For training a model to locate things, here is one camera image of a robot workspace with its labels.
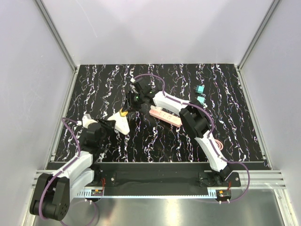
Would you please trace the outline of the dark teal dual USB charger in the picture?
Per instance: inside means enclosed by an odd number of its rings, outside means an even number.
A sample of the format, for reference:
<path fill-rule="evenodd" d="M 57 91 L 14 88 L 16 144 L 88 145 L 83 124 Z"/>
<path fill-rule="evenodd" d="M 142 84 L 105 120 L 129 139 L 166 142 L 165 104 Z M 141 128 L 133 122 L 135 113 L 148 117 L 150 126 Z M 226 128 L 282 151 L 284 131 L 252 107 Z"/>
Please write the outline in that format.
<path fill-rule="evenodd" d="M 196 92 L 197 94 L 203 94 L 203 93 L 204 93 L 204 89 L 205 89 L 204 86 L 202 86 L 202 85 L 197 85 L 196 88 L 195 88 L 195 92 Z"/>

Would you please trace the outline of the white triangular socket adapter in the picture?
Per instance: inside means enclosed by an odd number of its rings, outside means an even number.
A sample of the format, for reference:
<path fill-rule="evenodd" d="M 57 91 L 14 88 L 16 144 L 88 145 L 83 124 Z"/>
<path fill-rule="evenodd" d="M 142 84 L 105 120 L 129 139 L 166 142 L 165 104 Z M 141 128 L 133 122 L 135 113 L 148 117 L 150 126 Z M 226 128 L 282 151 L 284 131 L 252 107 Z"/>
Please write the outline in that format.
<path fill-rule="evenodd" d="M 127 135 L 130 132 L 127 116 L 121 117 L 119 112 L 117 112 L 110 116 L 107 120 L 115 120 L 115 130 L 122 133 L 123 135 Z"/>

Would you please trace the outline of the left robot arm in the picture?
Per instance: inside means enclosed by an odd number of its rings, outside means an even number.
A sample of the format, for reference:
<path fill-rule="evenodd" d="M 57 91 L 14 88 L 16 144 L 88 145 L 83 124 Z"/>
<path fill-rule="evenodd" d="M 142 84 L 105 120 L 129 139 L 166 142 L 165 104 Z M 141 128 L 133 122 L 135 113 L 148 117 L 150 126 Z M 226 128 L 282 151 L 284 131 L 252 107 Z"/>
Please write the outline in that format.
<path fill-rule="evenodd" d="M 72 199 L 86 186 L 105 185 L 97 161 L 103 145 L 115 132 L 115 120 L 93 120 L 84 116 L 77 124 L 83 127 L 80 138 L 72 129 L 77 146 L 75 155 L 61 168 L 52 173 L 42 173 L 36 182 L 29 213 L 41 219 L 62 221 L 66 216 Z"/>

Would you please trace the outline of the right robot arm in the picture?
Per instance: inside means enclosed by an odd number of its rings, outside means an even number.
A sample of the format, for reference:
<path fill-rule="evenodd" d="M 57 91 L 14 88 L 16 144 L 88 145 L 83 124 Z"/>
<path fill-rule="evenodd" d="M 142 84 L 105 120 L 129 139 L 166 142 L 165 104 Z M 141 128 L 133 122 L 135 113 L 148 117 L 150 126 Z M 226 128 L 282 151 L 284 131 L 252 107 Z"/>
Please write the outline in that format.
<path fill-rule="evenodd" d="M 197 141 L 209 161 L 213 171 L 208 179 L 210 185 L 222 187 L 230 182 L 231 169 L 213 137 L 213 119 L 199 101 L 179 99 L 164 90 L 153 89 L 142 77 L 131 79 L 122 111 L 139 111 L 144 103 L 167 109 L 180 117 L 184 131 Z"/>

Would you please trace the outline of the yellow USB charger plug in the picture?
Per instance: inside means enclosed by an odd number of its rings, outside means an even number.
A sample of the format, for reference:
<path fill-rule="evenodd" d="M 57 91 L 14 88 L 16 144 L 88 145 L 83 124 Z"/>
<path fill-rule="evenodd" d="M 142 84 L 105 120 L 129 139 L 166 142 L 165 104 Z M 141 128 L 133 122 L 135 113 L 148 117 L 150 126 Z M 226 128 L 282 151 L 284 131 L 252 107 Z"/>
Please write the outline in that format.
<path fill-rule="evenodd" d="M 119 114 L 120 114 L 121 117 L 126 117 L 128 115 L 128 111 L 120 109 Z"/>

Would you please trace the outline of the light teal USB-C charger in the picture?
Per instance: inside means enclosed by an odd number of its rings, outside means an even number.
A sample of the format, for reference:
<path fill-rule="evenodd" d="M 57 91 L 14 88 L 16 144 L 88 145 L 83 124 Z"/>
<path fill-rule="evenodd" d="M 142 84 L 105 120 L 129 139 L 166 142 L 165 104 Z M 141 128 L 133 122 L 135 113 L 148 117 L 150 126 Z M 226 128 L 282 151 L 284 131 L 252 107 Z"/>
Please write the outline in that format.
<path fill-rule="evenodd" d="M 200 102 L 200 104 L 204 105 L 205 104 L 205 98 L 202 96 L 198 96 L 197 100 Z"/>

